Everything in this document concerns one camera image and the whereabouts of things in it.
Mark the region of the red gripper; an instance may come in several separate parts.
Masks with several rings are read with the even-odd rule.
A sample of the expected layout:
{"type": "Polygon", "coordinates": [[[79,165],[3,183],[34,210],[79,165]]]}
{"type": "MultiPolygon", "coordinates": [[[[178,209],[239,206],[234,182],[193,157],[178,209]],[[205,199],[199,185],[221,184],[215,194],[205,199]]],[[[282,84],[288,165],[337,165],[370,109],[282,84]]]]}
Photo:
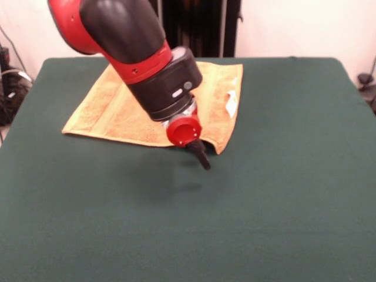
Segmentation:
{"type": "Polygon", "coordinates": [[[168,121],[166,134],[168,140],[177,147],[185,147],[195,155],[205,170],[210,170],[211,165],[206,155],[206,147],[199,140],[202,126],[197,114],[177,115],[168,121]]]}

